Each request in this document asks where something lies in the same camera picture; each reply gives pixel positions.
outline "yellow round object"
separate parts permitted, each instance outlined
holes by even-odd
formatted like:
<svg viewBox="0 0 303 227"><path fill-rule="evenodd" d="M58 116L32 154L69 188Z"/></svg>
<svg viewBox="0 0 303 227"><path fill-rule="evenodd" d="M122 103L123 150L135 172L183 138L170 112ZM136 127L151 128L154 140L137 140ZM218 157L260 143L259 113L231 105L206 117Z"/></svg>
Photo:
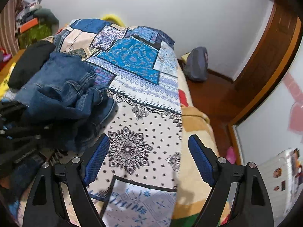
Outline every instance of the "yellow round object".
<svg viewBox="0 0 303 227"><path fill-rule="evenodd" d="M107 14L107 15L103 16L101 19L109 21L109 22L113 22L113 23L115 23L118 26L125 27L125 25L122 22L122 20L118 16L116 16L114 14Z"/></svg>

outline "floral mandala pattern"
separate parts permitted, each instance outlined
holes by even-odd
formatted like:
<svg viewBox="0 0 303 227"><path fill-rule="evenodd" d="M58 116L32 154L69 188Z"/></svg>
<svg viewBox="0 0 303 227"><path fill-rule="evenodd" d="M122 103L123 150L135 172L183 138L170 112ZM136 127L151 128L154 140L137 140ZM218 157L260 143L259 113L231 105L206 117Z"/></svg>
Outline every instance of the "floral mandala pattern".
<svg viewBox="0 0 303 227"><path fill-rule="evenodd" d="M135 133L125 126L121 131L108 132L110 147L109 167L120 167L132 175L140 166L149 166L149 153L153 147L146 144L143 133Z"/></svg>
<svg viewBox="0 0 303 227"><path fill-rule="evenodd" d="M165 159L175 172L180 171L181 153L176 152Z"/></svg>

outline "blue gripper pad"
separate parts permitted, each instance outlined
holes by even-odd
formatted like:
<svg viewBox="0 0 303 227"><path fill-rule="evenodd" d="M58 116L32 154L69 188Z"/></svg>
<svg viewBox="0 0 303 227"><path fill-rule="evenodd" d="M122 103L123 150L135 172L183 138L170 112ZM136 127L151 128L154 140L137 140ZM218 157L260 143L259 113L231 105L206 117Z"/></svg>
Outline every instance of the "blue gripper pad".
<svg viewBox="0 0 303 227"><path fill-rule="evenodd" d="M216 174L218 171L216 164L216 155L210 148L206 148L203 145L197 135L191 135L189 137L188 148L203 181L213 187L216 183L214 174Z"/></svg>
<svg viewBox="0 0 303 227"><path fill-rule="evenodd" d="M102 134L95 145L88 148L81 157L83 158L83 162L81 164L82 181L86 187L91 182L95 181L108 150L109 137Z"/></svg>

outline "red fabric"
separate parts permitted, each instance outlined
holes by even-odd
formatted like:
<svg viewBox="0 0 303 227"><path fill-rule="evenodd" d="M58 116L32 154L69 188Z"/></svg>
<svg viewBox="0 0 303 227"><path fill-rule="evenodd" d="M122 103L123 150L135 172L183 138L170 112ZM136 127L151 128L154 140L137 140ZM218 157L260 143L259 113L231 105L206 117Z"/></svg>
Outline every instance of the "red fabric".
<svg viewBox="0 0 303 227"><path fill-rule="evenodd" d="M179 90L179 99L180 99L181 104L183 104L186 107L189 106L188 103L187 103L187 100L186 100L185 93L182 90Z"/></svg>

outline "wooden floor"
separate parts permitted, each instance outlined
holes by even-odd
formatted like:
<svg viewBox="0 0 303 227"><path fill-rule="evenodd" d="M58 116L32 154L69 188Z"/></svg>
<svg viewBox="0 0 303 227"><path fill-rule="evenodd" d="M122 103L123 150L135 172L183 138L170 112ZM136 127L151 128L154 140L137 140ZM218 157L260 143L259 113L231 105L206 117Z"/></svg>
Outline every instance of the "wooden floor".
<svg viewBox="0 0 303 227"><path fill-rule="evenodd" d="M187 80L193 105L210 118L214 130L216 144L221 156L226 156L231 146L227 132L227 124L247 103L243 103L231 82L209 74L203 83Z"/></svg>

